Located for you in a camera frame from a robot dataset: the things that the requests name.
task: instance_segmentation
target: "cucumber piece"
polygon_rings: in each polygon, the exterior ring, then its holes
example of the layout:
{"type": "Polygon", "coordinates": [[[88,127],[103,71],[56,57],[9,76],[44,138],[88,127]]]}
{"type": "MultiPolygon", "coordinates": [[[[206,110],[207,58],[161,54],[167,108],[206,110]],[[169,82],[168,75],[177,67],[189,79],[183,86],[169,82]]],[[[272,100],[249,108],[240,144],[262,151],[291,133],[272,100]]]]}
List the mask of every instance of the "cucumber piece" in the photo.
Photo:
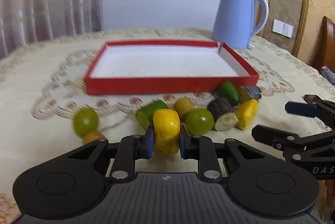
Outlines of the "cucumber piece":
{"type": "Polygon", "coordinates": [[[232,106],[235,106],[240,102],[237,89],[234,84],[229,81],[222,83],[217,92],[220,97],[225,97],[232,106]]]}
{"type": "Polygon", "coordinates": [[[156,110],[168,109],[169,107],[161,100],[154,101],[136,112],[136,120],[145,130],[149,125],[153,125],[153,114],[156,110]]]}
{"type": "Polygon", "coordinates": [[[238,119],[233,112],[227,112],[221,115],[214,124],[214,129],[217,131],[230,130],[238,124],[238,119]]]}

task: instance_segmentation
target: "blue electric kettle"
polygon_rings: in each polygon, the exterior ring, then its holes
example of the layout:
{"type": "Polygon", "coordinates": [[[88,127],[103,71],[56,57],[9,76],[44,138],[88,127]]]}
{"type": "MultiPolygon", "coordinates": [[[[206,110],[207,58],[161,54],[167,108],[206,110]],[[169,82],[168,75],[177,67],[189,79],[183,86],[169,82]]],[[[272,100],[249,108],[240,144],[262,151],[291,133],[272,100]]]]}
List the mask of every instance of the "blue electric kettle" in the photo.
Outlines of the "blue electric kettle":
{"type": "Polygon", "coordinates": [[[257,0],[262,7],[260,23],[254,27],[255,0],[220,0],[212,40],[233,48],[246,49],[252,35],[263,29],[269,16],[267,0],[257,0]]]}

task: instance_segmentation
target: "red box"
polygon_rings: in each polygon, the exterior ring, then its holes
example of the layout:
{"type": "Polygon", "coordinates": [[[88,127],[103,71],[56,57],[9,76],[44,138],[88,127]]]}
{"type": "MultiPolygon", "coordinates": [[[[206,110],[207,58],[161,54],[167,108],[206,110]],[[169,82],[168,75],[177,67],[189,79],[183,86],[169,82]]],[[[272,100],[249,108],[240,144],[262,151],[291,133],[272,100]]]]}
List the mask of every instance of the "red box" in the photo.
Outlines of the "red box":
{"type": "Polygon", "coordinates": [[[257,80],[226,44],[191,40],[107,42],[84,76],[89,95],[210,92],[224,81],[249,86],[257,80]]]}

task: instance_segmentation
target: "kettle handle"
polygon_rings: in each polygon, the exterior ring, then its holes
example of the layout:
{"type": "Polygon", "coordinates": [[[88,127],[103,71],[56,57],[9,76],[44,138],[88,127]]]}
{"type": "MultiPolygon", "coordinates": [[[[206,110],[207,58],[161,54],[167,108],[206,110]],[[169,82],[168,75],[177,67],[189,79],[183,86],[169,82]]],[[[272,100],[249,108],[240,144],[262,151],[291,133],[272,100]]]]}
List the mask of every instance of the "kettle handle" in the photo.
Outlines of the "kettle handle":
{"type": "Polygon", "coordinates": [[[260,32],[264,28],[266,21],[269,17],[268,1],[267,0],[257,0],[257,1],[262,7],[262,17],[261,17],[259,24],[256,27],[254,27],[253,30],[251,31],[251,35],[254,35],[260,32]]]}

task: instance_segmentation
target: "wooden chair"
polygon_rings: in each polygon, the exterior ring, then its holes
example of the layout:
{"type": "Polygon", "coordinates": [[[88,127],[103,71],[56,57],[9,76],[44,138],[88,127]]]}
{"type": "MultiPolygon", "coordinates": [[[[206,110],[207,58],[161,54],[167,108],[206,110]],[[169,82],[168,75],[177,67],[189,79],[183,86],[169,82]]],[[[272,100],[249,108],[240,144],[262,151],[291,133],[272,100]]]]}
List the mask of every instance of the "wooden chair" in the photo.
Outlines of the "wooden chair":
{"type": "Polygon", "coordinates": [[[331,71],[335,72],[335,24],[324,16],[322,25],[322,43],[315,57],[313,67],[319,70],[322,66],[327,66],[331,71]]]}

